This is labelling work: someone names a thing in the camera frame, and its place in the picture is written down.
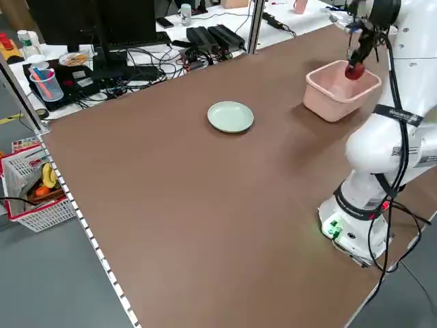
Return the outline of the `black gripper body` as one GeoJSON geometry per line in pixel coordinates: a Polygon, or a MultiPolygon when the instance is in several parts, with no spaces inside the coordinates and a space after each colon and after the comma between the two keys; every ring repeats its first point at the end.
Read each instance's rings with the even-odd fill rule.
{"type": "Polygon", "coordinates": [[[354,21],[354,30],[359,34],[359,41],[374,41],[378,35],[379,26],[366,19],[357,18],[354,21]]]}

